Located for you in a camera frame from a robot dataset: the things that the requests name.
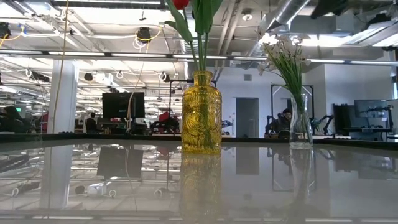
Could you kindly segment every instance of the clear glass vase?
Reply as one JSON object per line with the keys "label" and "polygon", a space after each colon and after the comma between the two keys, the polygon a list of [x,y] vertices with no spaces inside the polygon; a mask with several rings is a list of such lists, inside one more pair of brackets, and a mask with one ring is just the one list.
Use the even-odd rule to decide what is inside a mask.
{"label": "clear glass vase", "polygon": [[292,97],[292,120],[290,121],[290,147],[292,149],[311,149],[312,130],[307,113],[307,95]]}

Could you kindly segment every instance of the person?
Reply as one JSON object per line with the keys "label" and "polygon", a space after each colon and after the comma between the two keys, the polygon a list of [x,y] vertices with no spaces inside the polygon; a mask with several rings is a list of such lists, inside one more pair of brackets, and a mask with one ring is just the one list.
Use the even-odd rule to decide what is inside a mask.
{"label": "person", "polygon": [[31,125],[22,118],[15,106],[7,106],[0,112],[0,131],[11,131],[14,133],[27,133]]}
{"label": "person", "polygon": [[91,113],[90,117],[87,118],[86,120],[87,134],[98,134],[99,132],[102,132],[102,130],[99,130],[97,128],[97,122],[94,120],[94,118],[95,118],[95,113]]}
{"label": "person", "polygon": [[277,120],[271,123],[273,130],[276,133],[280,133],[282,131],[289,131],[291,119],[292,119],[292,110],[286,108],[282,112],[282,116],[279,116]]}

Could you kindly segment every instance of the flower stem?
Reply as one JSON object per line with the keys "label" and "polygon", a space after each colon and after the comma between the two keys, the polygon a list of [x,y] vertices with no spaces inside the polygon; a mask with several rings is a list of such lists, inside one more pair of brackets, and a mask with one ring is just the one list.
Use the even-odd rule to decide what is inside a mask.
{"label": "flower stem", "polygon": [[203,56],[203,70],[206,70],[206,61],[207,61],[207,46],[208,46],[208,42],[209,42],[209,33],[206,33],[205,35],[205,53]]}
{"label": "flower stem", "polygon": [[200,34],[198,34],[198,45],[199,45],[199,70],[203,71],[203,43],[201,41]]}
{"label": "flower stem", "polygon": [[[185,23],[188,25],[187,12],[185,11],[185,8],[182,10],[182,12],[183,12],[183,15],[184,15]],[[193,48],[192,41],[189,42],[189,45],[191,46],[193,61],[195,63],[195,69],[198,70],[198,61],[197,61],[197,57],[196,57],[196,54],[195,54],[195,49]]]}
{"label": "flower stem", "polygon": [[195,64],[195,70],[198,70],[197,56],[195,54],[195,49],[193,48],[192,41],[189,42],[189,45],[191,46],[191,51],[192,51],[192,56],[193,56],[193,63]]}

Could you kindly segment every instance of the red object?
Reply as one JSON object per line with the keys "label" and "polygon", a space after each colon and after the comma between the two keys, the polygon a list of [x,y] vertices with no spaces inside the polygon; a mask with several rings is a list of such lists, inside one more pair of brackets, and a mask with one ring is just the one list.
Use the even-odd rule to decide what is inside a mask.
{"label": "red object", "polygon": [[173,0],[173,4],[176,9],[182,10],[189,4],[189,0]]}
{"label": "red object", "polygon": [[162,114],[159,116],[159,121],[162,122],[162,121],[167,120],[168,118],[169,118],[169,112],[164,112],[164,113],[162,113]]}

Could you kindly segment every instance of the vase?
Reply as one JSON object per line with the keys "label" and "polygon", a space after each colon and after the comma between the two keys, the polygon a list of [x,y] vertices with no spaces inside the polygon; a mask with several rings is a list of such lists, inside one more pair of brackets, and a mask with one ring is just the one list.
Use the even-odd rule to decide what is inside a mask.
{"label": "vase", "polygon": [[312,148],[312,131],[307,113],[307,95],[292,97],[292,119],[290,121],[290,147],[294,149]]}
{"label": "vase", "polygon": [[221,155],[182,154],[180,214],[187,224],[216,223],[221,208]]}
{"label": "vase", "polygon": [[182,151],[221,153],[221,93],[211,86],[211,72],[193,74],[193,86],[182,98]]}

